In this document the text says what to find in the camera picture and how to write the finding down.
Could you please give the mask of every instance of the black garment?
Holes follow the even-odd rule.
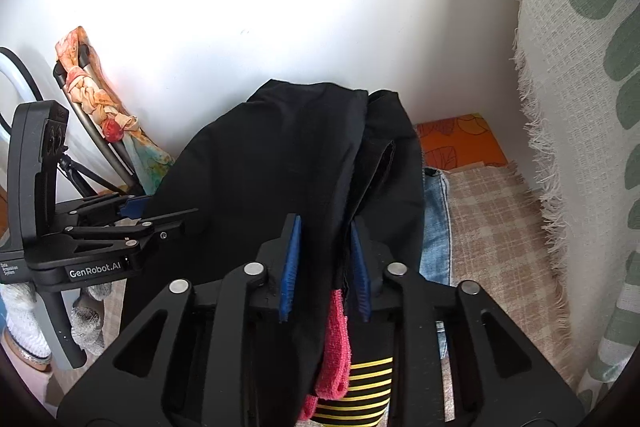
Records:
[[[270,80],[191,140],[148,204],[146,216],[201,212],[188,239],[167,245],[142,277],[127,282],[123,326],[171,280],[222,279],[254,260],[263,242],[280,235],[286,215],[300,214],[292,314],[287,323],[258,328],[255,357],[261,425],[294,425],[321,362],[330,291],[342,286],[353,216],[362,214],[372,239],[418,268],[421,163],[396,93]]]

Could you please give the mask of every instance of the wall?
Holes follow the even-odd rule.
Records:
[[[268,78],[332,81],[397,90],[415,122],[481,112],[529,176],[509,60],[516,11],[514,0],[0,0],[0,45],[45,98],[63,101],[54,44],[83,25],[127,109],[175,155]],[[0,93],[8,118],[15,101],[1,75]],[[73,114],[67,142],[116,180]],[[63,185],[59,197],[74,194]]]

